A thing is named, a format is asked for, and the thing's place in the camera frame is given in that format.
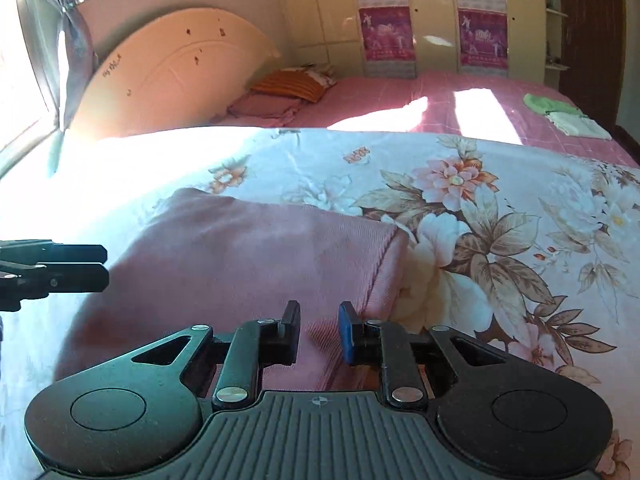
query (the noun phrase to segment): handwriting on headboard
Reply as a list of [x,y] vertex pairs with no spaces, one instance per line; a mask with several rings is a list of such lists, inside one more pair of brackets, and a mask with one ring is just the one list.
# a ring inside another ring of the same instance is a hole
[[117,69],[120,64],[120,60],[122,60],[122,56],[118,54],[110,63],[109,66],[102,72],[102,77],[107,77],[111,75],[111,72]]

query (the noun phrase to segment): gray curtain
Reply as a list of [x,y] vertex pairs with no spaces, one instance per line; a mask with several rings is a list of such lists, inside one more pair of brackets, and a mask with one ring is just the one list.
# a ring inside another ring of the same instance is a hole
[[25,43],[42,96],[55,117],[49,163],[56,171],[64,132],[71,124],[96,62],[84,0],[18,0]]

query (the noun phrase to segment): wooden door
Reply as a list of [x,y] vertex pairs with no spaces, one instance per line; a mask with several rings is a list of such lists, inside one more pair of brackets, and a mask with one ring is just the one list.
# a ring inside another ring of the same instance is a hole
[[562,0],[560,91],[613,131],[625,65],[625,0]]

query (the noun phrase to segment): wooden headboard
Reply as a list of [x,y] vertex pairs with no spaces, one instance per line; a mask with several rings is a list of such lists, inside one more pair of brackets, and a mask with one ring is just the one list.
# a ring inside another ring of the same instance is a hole
[[280,59],[267,36],[230,12],[172,12],[114,49],[67,134],[98,140],[202,126]]

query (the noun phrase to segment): pink flower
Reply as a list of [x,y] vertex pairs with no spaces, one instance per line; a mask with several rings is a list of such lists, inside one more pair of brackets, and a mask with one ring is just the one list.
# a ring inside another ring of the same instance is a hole
[[607,449],[602,455],[596,473],[604,480],[631,480],[631,471],[625,463],[631,457],[633,443],[630,440],[620,440],[618,430],[613,430]]
[[227,187],[238,187],[244,182],[246,167],[222,167],[218,170],[209,170],[209,173],[213,174],[213,181],[210,184],[211,192],[219,195],[224,192]]
[[548,370],[555,370],[554,351],[556,350],[556,345],[554,339],[549,334],[541,335],[538,326],[533,323],[527,323],[527,329],[529,330],[531,346],[525,346],[514,341],[509,343],[509,353]]
[[473,200],[476,187],[487,184],[498,191],[492,182],[495,175],[482,170],[479,160],[461,160],[451,157],[446,160],[430,160],[426,168],[414,170],[415,186],[422,190],[427,203],[442,202],[450,211],[460,211],[460,200]]

